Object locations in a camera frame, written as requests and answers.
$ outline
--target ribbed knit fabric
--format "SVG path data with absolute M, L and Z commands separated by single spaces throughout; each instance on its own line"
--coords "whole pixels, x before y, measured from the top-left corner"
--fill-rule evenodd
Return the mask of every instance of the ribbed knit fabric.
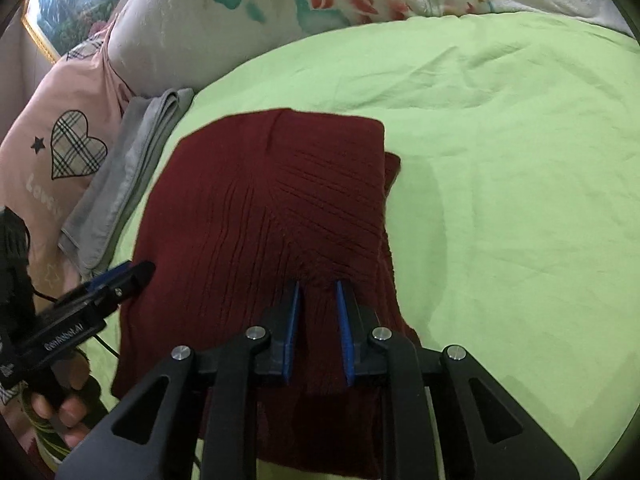
M 334 282 L 351 280 L 382 324 L 417 340 L 399 312 L 384 230 L 398 170 L 383 125 L 364 118 L 270 110 L 183 139 L 140 226 L 134 260 L 157 270 L 122 307 L 113 393 L 176 345 L 205 350 L 247 329 L 297 278 L 305 303 L 292 385 L 258 393 L 258 456 L 379 478 L 379 391 L 346 388 Z

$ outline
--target gray folded cloth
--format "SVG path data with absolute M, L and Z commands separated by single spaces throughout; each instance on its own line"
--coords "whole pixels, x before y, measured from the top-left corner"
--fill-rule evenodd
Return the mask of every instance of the gray folded cloth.
M 140 202 L 162 149 L 193 100 L 193 90 L 134 97 L 120 135 L 62 226 L 58 246 L 84 278 L 107 270 L 124 225 Z

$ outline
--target framed picture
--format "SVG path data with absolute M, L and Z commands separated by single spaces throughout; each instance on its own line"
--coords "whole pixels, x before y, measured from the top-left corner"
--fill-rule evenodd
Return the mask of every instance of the framed picture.
M 51 62 L 100 31 L 120 0 L 26 0 L 22 23 Z

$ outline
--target black star print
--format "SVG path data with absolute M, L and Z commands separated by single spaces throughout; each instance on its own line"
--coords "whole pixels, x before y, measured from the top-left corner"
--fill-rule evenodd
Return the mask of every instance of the black star print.
M 44 150 L 44 137 L 34 137 L 33 144 L 31 145 L 31 149 L 36 152 L 36 155 L 40 152 L 40 150 Z

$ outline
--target green bed sheet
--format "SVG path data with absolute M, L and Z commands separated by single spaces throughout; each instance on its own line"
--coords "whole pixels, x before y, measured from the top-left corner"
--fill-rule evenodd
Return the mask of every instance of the green bed sheet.
M 405 319 L 424 346 L 467 347 L 588 478 L 640 402 L 638 44 L 533 13 L 321 34 L 202 91 L 154 179 L 194 130 L 273 107 L 385 124 L 402 158 L 386 225 Z M 116 317 L 104 336 L 118 344 Z M 114 359 L 88 350 L 108 390 Z

